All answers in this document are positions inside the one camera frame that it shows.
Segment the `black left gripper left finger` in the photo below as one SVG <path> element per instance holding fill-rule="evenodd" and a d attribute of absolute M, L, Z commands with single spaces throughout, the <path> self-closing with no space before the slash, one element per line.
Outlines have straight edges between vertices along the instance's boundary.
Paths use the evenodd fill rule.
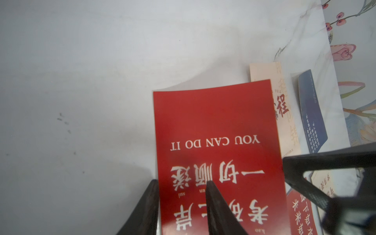
<path fill-rule="evenodd" d="M 117 235 L 156 235 L 158 212 L 159 183 L 153 179 Z"/>

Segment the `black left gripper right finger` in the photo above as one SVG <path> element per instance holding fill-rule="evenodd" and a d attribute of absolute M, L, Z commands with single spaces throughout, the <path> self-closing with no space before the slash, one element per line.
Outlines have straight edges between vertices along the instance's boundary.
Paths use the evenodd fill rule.
<path fill-rule="evenodd" d="M 210 235 L 247 235 L 213 181 L 206 184 L 206 204 Z"/>

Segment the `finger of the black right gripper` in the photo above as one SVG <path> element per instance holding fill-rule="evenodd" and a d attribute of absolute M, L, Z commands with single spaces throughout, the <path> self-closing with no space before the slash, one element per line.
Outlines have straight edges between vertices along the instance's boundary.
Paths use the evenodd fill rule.
<path fill-rule="evenodd" d="M 303 174 L 307 171 L 376 166 L 376 144 L 366 144 L 330 152 L 283 158 L 285 182 L 319 208 L 326 210 L 332 200 L 309 183 Z"/>
<path fill-rule="evenodd" d="M 322 227 L 330 235 L 376 233 L 376 169 L 366 168 L 357 195 L 335 197 L 328 204 Z"/>

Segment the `red you can do it card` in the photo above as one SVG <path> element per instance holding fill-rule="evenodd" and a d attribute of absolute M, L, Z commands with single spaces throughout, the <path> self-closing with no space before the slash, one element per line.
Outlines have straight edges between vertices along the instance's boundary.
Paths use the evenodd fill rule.
<path fill-rule="evenodd" d="M 162 234 L 208 234 L 209 181 L 248 234 L 291 233 L 269 80 L 153 101 Z"/>

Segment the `pale beige card lower right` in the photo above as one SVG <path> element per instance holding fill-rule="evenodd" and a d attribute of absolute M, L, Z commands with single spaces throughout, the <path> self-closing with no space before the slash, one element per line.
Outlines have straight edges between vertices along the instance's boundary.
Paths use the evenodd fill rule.
<path fill-rule="evenodd" d="M 335 186 L 329 170 L 316 170 L 312 173 L 311 183 L 329 197 L 335 197 Z"/>

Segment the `dark blue card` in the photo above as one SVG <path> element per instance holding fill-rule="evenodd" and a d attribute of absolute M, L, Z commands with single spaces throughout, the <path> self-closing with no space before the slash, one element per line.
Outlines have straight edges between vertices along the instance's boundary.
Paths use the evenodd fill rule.
<path fill-rule="evenodd" d="M 318 153 L 328 140 L 311 70 L 298 76 L 301 117 L 310 153 Z"/>

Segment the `red card lower right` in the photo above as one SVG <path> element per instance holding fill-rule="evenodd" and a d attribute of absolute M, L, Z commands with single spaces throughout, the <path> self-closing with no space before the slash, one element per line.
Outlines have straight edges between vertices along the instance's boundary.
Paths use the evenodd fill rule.
<path fill-rule="evenodd" d="M 311 202 L 294 189 L 287 194 L 287 206 L 292 235 L 318 235 Z"/>

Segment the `beige card red characters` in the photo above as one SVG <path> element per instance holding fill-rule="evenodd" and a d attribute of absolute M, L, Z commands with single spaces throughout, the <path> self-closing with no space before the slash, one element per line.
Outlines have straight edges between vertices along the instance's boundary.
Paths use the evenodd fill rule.
<path fill-rule="evenodd" d="M 281 156 L 284 158 L 300 155 L 299 137 L 281 64 L 279 62 L 252 63 L 249 69 L 252 82 L 262 80 L 271 82 Z"/>

